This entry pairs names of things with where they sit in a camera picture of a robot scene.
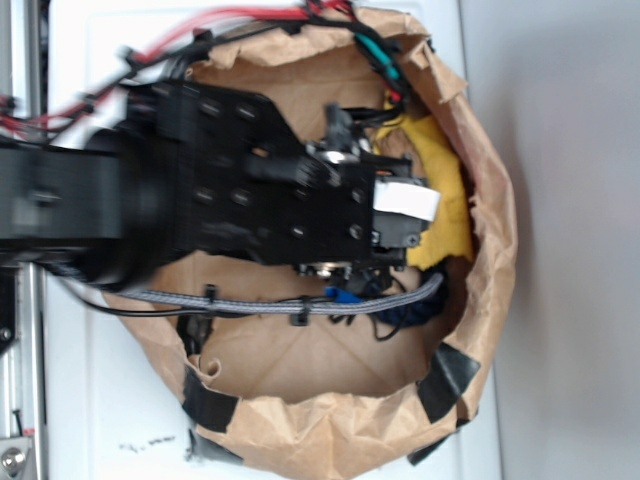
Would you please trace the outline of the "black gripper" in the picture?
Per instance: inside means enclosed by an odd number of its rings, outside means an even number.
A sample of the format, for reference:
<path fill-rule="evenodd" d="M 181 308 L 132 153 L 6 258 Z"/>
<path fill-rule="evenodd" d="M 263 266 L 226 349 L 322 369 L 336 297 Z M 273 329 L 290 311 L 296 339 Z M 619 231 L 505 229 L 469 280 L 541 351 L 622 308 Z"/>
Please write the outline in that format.
<path fill-rule="evenodd" d="M 354 188 L 352 200 L 368 205 L 371 228 L 358 224 L 349 226 L 349 236 L 364 240 L 371 254 L 365 260 L 336 260 L 302 264 L 300 275 L 315 275 L 343 290 L 386 290 L 393 281 L 392 270 L 401 271 L 407 265 L 407 251 L 417 247 L 421 234 L 435 220 L 440 193 L 428 187 L 428 182 L 412 173 L 413 157 L 391 158 L 375 154 L 364 128 L 373 120 L 395 118 L 395 110 L 376 112 L 370 109 L 343 109 L 336 103 L 325 106 L 325 137 L 307 145 L 314 158 L 335 165 L 375 170 L 375 181 L 368 191 Z"/>

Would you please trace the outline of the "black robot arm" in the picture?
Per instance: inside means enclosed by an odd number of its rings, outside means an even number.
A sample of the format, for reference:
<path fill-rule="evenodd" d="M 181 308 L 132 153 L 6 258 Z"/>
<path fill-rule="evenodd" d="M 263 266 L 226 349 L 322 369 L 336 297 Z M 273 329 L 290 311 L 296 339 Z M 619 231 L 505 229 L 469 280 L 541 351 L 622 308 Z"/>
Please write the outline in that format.
<path fill-rule="evenodd" d="M 441 200 L 331 104 L 303 142 L 267 97 L 167 81 L 80 150 L 1 145 L 1 261 L 111 291 L 196 251 L 348 279 L 405 266 Z"/>

